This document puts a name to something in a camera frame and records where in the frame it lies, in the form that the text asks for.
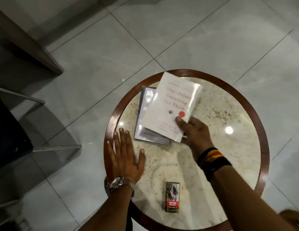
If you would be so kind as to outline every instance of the person's left hand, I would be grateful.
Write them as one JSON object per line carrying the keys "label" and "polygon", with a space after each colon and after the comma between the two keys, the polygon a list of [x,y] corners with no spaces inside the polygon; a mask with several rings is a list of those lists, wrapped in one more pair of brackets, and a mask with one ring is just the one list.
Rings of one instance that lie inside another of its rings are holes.
{"label": "person's left hand", "polygon": [[112,160],[114,178],[128,178],[136,184],[144,172],[144,149],[140,150],[139,162],[136,163],[130,133],[129,131],[124,131],[123,128],[120,128],[120,140],[118,133],[116,131],[114,132],[114,144],[116,154],[113,151],[111,142],[109,140],[107,141],[108,152]]}

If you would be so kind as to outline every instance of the round table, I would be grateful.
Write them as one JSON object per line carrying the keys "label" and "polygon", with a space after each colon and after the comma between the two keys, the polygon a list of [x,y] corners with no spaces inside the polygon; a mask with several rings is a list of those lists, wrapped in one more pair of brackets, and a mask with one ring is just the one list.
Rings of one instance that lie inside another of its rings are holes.
{"label": "round table", "polygon": [[[203,86],[192,116],[208,125],[214,145],[228,158],[244,180],[261,196],[268,174],[269,148],[263,125],[251,104],[231,85],[212,75],[190,70],[168,71]],[[120,127],[134,136],[142,86],[156,87],[163,73],[155,74],[132,88],[120,101],[107,127],[104,164],[109,180],[112,164],[106,140]],[[229,231],[230,224],[204,173],[190,149],[171,141],[170,146],[133,140],[136,154],[145,149],[144,174],[130,202],[132,218],[152,230]],[[165,182],[181,185],[178,214],[165,212]]]}

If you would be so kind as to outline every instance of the hand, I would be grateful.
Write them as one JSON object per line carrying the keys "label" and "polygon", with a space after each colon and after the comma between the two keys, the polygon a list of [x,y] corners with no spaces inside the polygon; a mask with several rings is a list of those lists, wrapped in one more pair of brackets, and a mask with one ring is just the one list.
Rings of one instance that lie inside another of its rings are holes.
{"label": "hand", "polygon": [[120,128],[120,140],[118,133],[116,131],[114,132],[116,154],[113,151],[111,142],[107,141],[107,144],[108,152],[112,160],[114,178],[125,177],[136,184],[144,172],[144,149],[140,150],[139,162],[136,163],[136,157],[134,155],[130,133],[129,131],[124,132],[123,128]]}
{"label": "hand", "polygon": [[195,162],[205,150],[214,147],[208,126],[203,122],[194,117],[190,117],[188,123],[180,117],[176,117],[175,121],[178,127],[186,133],[187,138],[183,137],[181,142],[190,147]]}

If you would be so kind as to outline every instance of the wristwatch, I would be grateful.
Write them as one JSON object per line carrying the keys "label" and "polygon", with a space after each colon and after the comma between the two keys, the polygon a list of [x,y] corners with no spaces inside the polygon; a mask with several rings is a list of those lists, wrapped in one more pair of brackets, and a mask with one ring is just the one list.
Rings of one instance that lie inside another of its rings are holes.
{"label": "wristwatch", "polygon": [[131,186],[132,189],[133,189],[132,196],[134,195],[134,189],[136,187],[135,184],[130,179],[124,178],[124,177],[118,177],[118,178],[114,179],[113,182],[111,182],[111,184],[110,184],[110,190],[111,190],[111,192],[113,190],[116,190],[121,185],[129,185],[129,186]]}

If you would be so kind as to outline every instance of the white book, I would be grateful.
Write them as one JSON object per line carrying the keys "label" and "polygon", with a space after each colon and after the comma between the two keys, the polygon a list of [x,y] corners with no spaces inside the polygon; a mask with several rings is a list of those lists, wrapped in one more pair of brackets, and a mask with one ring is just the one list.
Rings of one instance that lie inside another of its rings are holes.
{"label": "white book", "polygon": [[180,142],[183,132],[175,118],[188,122],[202,86],[164,72],[141,125],[167,138]]}
{"label": "white book", "polygon": [[144,126],[141,125],[141,120],[144,117],[145,112],[152,100],[152,98],[156,94],[155,87],[142,87],[140,104],[139,104],[139,111],[136,121],[136,129],[134,131],[134,139],[141,140],[141,141],[148,141],[152,143],[159,143],[164,145],[170,145],[171,140],[166,138],[165,136],[159,135],[149,129],[146,129]]}

